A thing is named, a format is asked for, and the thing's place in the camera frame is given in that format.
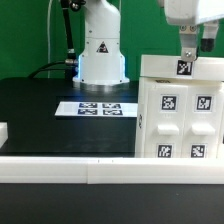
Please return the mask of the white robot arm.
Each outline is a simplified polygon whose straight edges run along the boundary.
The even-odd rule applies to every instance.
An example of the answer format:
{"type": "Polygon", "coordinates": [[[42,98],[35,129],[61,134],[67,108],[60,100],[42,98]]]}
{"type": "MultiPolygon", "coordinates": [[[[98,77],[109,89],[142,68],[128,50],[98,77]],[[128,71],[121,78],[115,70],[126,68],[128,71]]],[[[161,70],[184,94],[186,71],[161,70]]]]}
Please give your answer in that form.
{"type": "MultiPolygon", "coordinates": [[[[179,28],[179,56],[143,55],[140,75],[193,80],[224,81],[224,58],[199,57],[214,49],[224,0],[157,0],[168,24],[179,28]]],[[[73,83],[90,89],[125,86],[125,58],[120,52],[118,9],[107,0],[85,4],[85,47],[78,59],[73,83]]]]}

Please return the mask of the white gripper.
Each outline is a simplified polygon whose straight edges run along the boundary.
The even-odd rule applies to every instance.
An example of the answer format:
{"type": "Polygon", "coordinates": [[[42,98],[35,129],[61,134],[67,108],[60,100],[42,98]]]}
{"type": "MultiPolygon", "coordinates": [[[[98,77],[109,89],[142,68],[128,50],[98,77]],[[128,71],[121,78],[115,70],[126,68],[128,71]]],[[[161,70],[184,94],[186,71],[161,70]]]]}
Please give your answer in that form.
{"type": "Polygon", "coordinates": [[[181,59],[193,62],[198,53],[197,26],[204,23],[201,50],[211,52],[219,30],[219,21],[224,18],[224,0],[157,0],[164,9],[166,21],[179,27],[181,59]]]}

